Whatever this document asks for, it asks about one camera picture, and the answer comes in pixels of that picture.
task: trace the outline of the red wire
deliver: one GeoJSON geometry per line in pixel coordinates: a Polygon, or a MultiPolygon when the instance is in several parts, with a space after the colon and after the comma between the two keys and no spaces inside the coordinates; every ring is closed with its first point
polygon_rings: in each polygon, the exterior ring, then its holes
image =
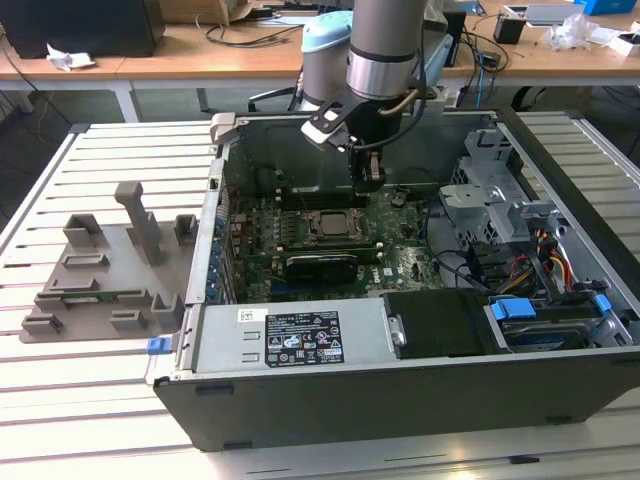
{"type": "Polygon", "coordinates": [[[516,273],[516,267],[518,266],[518,264],[522,260],[526,260],[527,258],[528,257],[526,255],[520,255],[518,258],[516,258],[516,260],[511,265],[511,275],[509,275],[509,278],[513,278],[513,275],[516,273]]]}

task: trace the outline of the blue latch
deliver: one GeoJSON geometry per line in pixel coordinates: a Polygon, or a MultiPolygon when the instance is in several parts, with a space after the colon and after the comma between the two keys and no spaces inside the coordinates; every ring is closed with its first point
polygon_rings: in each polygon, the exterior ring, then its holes
{"type": "Polygon", "coordinates": [[[167,337],[150,338],[147,343],[149,355],[167,355],[171,353],[171,339],[167,337]]]}
{"type": "Polygon", "coordinates": [[[496,320],[536,316],[536,310],[528,298],[501,298],[491,305],[491,311],[496,320]]]}
{"type": "Polygon", "coordinates": [[[606,295],[600,293],[596,295],[596,298],[594,299],[594,301],[596,302],[596,305],[600,309],[600,313],[602,313],[603,315],[607,313],[609,310],[611,310],[611,302],[609,301],[606,295]]]}

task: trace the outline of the black box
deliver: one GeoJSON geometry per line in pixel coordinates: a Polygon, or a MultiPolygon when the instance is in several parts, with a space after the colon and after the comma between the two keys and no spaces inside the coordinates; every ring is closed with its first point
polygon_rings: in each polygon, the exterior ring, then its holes
{"type": "Polygon", "coordinates": [[[498,17],[496,29],[493,31],[493,39],[506,45],[517,44],[526,22],[524,18],[498,17]]]}
{"type": "Polygon", "coordinates": [[[149,57],[164,34],[159,0],[0,0],[0,23],[21,58],[149,57]]]}

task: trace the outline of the cardboard box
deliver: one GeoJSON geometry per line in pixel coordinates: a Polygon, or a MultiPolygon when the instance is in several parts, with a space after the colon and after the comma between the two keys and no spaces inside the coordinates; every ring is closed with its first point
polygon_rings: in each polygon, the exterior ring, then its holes
{"type": "Polygon", "coordinates": [[[246,17],[255,0],[160,0],[160,8],[166,23],[191,23],[229,25],[246,17]]]}

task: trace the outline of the power supply label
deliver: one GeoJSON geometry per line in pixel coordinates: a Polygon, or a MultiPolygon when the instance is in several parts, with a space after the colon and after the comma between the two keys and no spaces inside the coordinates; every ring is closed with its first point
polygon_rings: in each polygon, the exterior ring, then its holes
{"type": "Polygon", "coordinates": [[[267,315],[265,363],[301,367],[344,363],[338,312],[267,315]]]}

